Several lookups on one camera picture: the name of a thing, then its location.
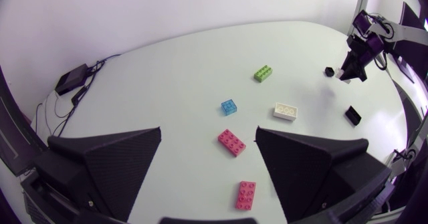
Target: green lego brick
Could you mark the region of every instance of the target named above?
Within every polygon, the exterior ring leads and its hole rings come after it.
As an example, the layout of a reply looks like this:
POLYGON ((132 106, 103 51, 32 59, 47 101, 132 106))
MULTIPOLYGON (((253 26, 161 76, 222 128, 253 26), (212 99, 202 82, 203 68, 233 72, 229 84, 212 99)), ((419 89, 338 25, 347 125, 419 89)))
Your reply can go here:
POLYGON ((271 74, 272 68, 269 66, 263 66, 263 68, 259 69, 259 71, 254 74, 254 78, 260 83, 262 83, 271 74))

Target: white table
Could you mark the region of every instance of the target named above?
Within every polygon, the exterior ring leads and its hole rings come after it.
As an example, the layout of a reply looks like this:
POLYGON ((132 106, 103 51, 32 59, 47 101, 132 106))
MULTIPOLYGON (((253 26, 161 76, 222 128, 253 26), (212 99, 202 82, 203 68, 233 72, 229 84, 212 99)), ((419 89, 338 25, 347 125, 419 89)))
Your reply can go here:
MULTIPOLYGON (((346 36, 301 21, 226 27, 162 41, 111 59, 70 119, 62 137, 111 134, 160 126, 162 142, 131 212, 131 223, 162 217, 286 221, 255 140, 257 126, 335 139, 367 138, 368 152, 384 162, 406 146, 403 107, 392 80, 374 64, 368 80, 345 84, 324 68, 340 67, 346 36), (254 73, 267 64, 263 83, 254 73), (225 116, 220 103, 233 99, 225 116), (298 107, 294 122, 273 117, 276 102, 298 107), (354 127, 344 117, 352 105, 362 116, 354 127), (217 136, 226 128, 247 148, 237 158, 217 136), (239 181, 255 181, 251 211, 238 211, 239 181)), ((66 113, 73 93, 61 96, 66 113)), ((53 131, 55 97, 49 97, 53 131)), ((46 139, 44 109, 39 135, 46 139)))

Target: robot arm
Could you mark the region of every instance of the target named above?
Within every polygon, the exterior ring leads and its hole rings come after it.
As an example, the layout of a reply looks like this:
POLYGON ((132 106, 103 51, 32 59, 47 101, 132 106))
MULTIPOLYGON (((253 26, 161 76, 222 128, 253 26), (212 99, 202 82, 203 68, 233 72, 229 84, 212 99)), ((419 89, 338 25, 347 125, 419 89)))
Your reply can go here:
POLYGON ((369 15, 364 10, 355 17, 352 24, 361 37, 353 34, 346 40, 351 51, 348 52, 341 67, 343 74, 340 80, 360 78, 361 81, 365 81, 367 75, 364 68, 373 60, 376 62, 376 56, 382 52, 386 61, 386 53, 392 50, 393 44, 397 41, 407 40, 428 45, 427 31, 402 26, 384 17, 369 15))

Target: white wall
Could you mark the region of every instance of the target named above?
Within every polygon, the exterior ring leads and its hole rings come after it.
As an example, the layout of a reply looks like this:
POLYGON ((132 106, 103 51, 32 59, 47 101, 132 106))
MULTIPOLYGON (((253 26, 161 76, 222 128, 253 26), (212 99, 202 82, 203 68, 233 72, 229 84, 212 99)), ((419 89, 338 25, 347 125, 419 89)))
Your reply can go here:
POLYGON ((388 20, 399 23, 404 1, 419 16, 421 4, 418 0, 368 0, 366 10, 368 13, 380 13, 388 20))
POLYGON ((305 20, 346 33, 356 1, 0 0, 0 64, 31 118, 58 78, 82 63, 244 23, 305 20))

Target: small black cube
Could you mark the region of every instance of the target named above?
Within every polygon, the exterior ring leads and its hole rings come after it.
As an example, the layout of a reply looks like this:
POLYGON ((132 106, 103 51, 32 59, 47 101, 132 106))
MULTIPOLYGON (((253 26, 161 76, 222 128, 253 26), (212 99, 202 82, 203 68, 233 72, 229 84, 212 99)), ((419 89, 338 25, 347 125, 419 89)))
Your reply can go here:
POLYGON ((345 115, 355 126, 360 124, 361 116, 352 106, 349 106, 349 109, 345 112, 345 115))
POLYGON ((332 77, 334 75, 334 70, 331 67, 327 67, 324 72, 326 73, 327 77, 332 77))

